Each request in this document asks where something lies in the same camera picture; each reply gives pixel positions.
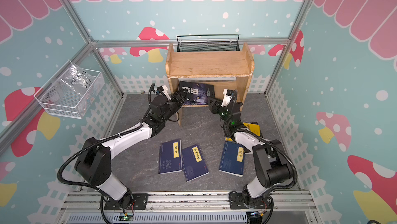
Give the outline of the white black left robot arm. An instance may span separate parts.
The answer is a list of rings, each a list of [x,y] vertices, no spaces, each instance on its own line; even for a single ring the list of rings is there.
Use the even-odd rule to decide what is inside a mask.
[[[149,107],[135,126],[107,138],[98,140],[92,137],[86,140],[83,148],[61,165],[57,172],[58,181],[66,185],[92,188],[100,192],[102,197],[113,200],[117,208],[129,208],[134,203],[133,194],[113,174],[112,160],[133,145],[158,135],[187,99],[186,90],[168,95],[163,87],[154,84],[149,92]],[[85,182],[70,181],[63,177],[64,170],[71,162],[75,162],[74,168]]]

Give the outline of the dark wolf cover book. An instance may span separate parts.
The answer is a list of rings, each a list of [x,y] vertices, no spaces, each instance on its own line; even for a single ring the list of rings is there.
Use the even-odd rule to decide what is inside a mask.
[[[208,105],[208,98],[215,96],[215,87],[205,83],[179,81],[178,89],[186,92],[186,106]]]

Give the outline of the yellow cover book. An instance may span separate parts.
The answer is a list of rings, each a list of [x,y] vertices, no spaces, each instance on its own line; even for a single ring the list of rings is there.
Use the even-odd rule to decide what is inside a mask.
[[[232,130],[242,128],[242,125],[244,126],[245,129],[248,129],[250,132],[254,133],[255,135],[262,137],[260,126],[258,125],[257,122],[254,122],[254,123],[243,122],[243,123],[233,126]],[[231,136],[225,135],[225,140],[237,142],[235,135],[231,135]]]

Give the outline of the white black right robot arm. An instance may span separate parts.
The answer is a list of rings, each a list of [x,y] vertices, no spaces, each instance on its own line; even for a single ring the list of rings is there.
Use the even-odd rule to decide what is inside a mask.
[[[250,131],[241,121],[242,102],[233,96],[228,105],[210,97],[209,110],[220,116],[225,138],[230,138],[253,154],[255,178],[244,186],[243,203],[248,208],[260,204],[265,196],[277,189],[291,189],[298,180],[297,169],[279,140],[268,141]]]

